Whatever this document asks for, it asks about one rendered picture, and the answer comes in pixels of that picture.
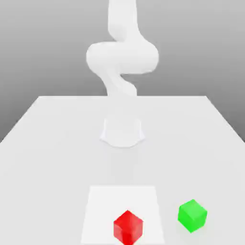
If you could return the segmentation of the small green cube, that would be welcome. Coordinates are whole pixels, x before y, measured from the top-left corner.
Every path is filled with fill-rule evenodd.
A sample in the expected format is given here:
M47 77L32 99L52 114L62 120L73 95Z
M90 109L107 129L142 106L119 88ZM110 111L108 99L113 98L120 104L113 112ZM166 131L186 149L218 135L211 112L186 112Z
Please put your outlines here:
M194 232L204 226L207 210L194 199L180 205L178 221L190 232Z

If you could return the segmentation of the small red cube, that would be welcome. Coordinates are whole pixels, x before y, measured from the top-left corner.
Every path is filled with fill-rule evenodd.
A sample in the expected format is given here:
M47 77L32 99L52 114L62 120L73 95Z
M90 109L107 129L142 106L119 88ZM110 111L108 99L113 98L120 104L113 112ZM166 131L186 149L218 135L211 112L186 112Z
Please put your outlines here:
M134 245L143 234L143 220L126 210L113 222L113 236L123 245Z

